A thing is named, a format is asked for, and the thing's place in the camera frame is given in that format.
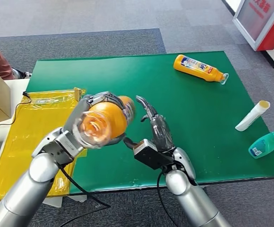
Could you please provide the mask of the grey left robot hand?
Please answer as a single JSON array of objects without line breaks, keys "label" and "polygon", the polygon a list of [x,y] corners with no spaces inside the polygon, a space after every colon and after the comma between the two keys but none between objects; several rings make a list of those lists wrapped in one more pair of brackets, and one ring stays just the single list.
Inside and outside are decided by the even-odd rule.
[{"label": "grey left robot hand", "polygon": [[105,91],[85,95],[63,126],[84,148],[101,148],[117,144],[135,117],[135,106],[128,96]]}]

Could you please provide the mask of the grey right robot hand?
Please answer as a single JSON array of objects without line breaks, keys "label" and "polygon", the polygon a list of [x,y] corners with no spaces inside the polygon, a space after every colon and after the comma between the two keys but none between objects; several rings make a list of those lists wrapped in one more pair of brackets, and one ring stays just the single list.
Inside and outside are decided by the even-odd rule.
[{"label": "grey right robot hand", "polygon": [[155,108],[149,104],[145,98],[136,96],[136,100],[142,105],[146,112],[140,121],[144,122],[149,119],[152,133],[152,140],[143,139],[139,143],[135,143],[128,137],[125,137],[123,142],[128,148],[134,150],[134,154],[146,150],[155,152],[165,156],[171,156],[175,146],[174,145],[171,131],[165,118],[158,114]]}]

